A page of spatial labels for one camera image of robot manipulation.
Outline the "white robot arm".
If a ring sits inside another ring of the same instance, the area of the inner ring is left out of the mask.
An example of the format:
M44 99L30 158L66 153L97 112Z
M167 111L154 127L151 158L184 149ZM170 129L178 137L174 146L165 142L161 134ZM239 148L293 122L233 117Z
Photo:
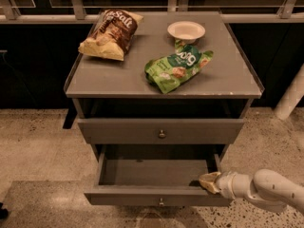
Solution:
M255 207L282 213L287 206L304 215L304 187L269 169L253 176L238 172L213 172L199 177L199 184L228 200L245 199Z

